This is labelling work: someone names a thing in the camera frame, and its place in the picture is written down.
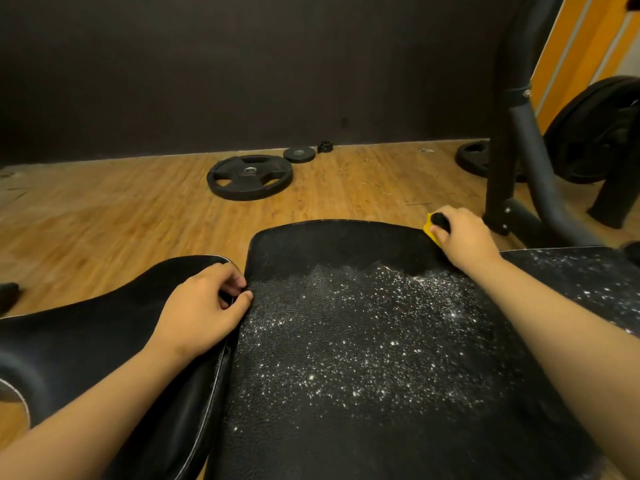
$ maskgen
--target dark wall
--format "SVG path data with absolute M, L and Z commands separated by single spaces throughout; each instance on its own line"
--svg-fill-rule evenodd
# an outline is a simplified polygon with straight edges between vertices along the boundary
M 486 136 L 521 0 L 0 0 L 0 155 Z

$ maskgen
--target bare skin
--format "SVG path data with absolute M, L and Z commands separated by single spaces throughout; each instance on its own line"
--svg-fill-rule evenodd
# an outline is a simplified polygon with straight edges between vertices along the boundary
M 178 286 L 142 351 L 0 452 L 0 476 L 100 478 L 167 384 L 240 322 L 253 298 L 241 292 L 245 286 L 232 264 L 215 264 Z M 219 289 L 236 302 L 219 300 Z
M 468 209 L 439 212 L 451 234 L 431 231 L 447 257 L 500 307 L 604 453 L 640 480 L 640 340 L 502 259 Z

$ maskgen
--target wooden floor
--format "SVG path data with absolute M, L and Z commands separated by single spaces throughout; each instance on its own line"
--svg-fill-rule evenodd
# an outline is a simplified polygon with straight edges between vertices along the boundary
M 454 163 L 460 144 L 338 147 L 295 166 L 283 192 L 252 202 L 222 200 L 205 181 L 215 162 L 237 152 L 5 168 L 0 282 L 23 286 L 11 314 L 24 314 L 98 296 L 170 257 L 220 254 L 244 268 L 252 236 L 273 226 L 338 218 L 421 228 L 444 204 L 481 214 L 486 183 Z M 640 239 L 640 203 L 625 229 L 611 230 L 585 214 L 597 185 L 558 185 L 574 215 L 608 245 Z M 531 206 L 526 185 L 516 196 Z M 496 242 L 521 247 L 513 237 Z M 20 404 L 0 403 L 0 448 L 26 428 Z

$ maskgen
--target person's left arm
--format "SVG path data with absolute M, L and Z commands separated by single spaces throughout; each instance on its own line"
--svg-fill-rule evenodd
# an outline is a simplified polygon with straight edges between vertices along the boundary
M 147 345 L 75 401 L 0 452 L 6 480 L 100 477 L 158 395 L 195 357 L 217 344 L 251 304 L 232 264 L 215 264 L 178 286 Z M 232 306 L 218 298 L 237 297 Z

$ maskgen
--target black leather pad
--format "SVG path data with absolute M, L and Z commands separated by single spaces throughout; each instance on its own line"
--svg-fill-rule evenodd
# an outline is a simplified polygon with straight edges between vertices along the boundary
M 608 248 L 505 257 L 640 331 Z M 596 478 L 601 454 L 510 323 L 420 230 L 312 221 L 257 234 L 210 479 Z
M 174 288 L 216 262 L 228 259 L 169 259 L 97 298 L 0 320 L 0 378 L 23 397 L 31 427 L 139 352 Z M 221 343 L 182 371 L 104 478 L 196 478 L 209 452 L 211 429 L 221 416 L 229 367 L 229 350 Z

